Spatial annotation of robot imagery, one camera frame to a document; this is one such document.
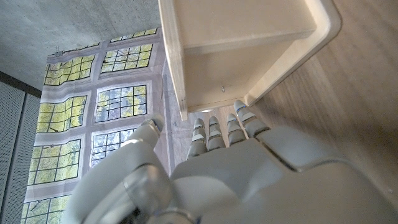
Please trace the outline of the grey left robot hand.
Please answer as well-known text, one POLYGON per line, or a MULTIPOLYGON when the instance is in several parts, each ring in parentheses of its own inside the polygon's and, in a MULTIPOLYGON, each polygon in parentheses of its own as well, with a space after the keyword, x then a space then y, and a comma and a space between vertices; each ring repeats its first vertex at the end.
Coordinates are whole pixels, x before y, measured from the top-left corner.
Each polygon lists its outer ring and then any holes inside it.
POLYGON ((187 160, 166 173, 164 127, 145 120, 75 187, 62 223, 396 223, 397 209, 341 154, 242 102, 227 119, 195 121, 187 160))

